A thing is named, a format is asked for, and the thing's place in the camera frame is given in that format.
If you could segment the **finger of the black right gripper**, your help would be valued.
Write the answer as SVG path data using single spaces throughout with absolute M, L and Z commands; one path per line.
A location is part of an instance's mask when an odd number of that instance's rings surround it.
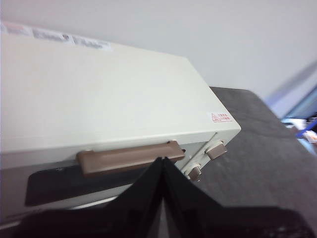
M 223 206 L 162 160 L 164 199 L 184 238 L 314 238 L 303 216 L 274 206 Z

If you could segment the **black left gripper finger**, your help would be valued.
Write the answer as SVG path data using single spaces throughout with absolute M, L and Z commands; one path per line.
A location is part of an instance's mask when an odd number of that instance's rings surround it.
M 157 158 L 116 199 L 104 207 L 46 210 L 24 218 L 16 238 L 145 238 L 162 200 L 163 159 Z

